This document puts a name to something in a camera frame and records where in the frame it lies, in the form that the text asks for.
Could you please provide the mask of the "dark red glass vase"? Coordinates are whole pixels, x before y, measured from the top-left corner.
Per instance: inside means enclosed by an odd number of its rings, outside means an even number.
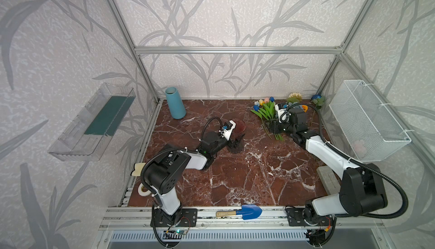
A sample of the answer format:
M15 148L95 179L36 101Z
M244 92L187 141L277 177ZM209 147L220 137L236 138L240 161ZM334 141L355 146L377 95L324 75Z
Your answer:
M236 124L230 136L230 141L227 145L229 152L233 154L241 153L244 150L244 136L247 125L243 120L232 119Z

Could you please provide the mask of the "tulip bunch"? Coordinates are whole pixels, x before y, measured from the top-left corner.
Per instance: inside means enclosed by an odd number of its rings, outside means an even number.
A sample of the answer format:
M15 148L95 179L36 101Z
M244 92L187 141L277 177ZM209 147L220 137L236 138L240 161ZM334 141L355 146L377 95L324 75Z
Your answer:
M272 98L260 99L254 103L250 111L260 118L261 127L270 139L274 136L275 140L284 141L279 128L278 113L275 105Z

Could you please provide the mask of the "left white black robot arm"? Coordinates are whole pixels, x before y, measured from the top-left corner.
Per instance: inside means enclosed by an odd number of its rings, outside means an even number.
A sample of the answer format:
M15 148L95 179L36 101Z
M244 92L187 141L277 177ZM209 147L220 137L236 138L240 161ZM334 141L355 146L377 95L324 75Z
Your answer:
M224 149L231 135L209 132L193 151L167 144L140 171L141 184L155 197L158 207L168 216L181 209L175 186L185 170L206 170Z

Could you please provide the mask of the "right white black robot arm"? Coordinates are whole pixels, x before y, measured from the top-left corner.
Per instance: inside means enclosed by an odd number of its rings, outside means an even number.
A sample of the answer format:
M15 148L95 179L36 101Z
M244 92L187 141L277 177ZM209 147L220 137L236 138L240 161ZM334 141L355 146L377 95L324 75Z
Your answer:
M405 214L409 199L405 190L392 178L381 173L374 164L364 164L339 150L327 141L323 125L318 131L305 124L305 111L301 103L278 111L278 119L295 143L315 155L341 180L340 191L334 195L307 201L304 216L307 221L332 215L335 217L370 217L393 219ZM384 183L391 184L400 194L401 207L390 214L377 214L388 205Z

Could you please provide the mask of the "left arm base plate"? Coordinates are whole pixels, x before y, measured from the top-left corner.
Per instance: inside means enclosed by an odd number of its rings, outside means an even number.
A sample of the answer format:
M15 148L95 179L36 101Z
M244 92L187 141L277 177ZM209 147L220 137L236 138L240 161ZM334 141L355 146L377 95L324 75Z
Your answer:
M152 211L151 226L155 227L195 227L198 218L198 209L179 208L173 215L168 215L162 209Z

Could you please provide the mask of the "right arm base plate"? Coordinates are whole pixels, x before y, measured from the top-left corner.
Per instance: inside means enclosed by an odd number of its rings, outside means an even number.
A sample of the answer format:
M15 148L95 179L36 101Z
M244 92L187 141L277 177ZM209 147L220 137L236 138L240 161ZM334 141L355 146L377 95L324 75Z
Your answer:
M284 208L290 226L320 227L331 226L331 216L319 216L312 207L297 208L288 205Z

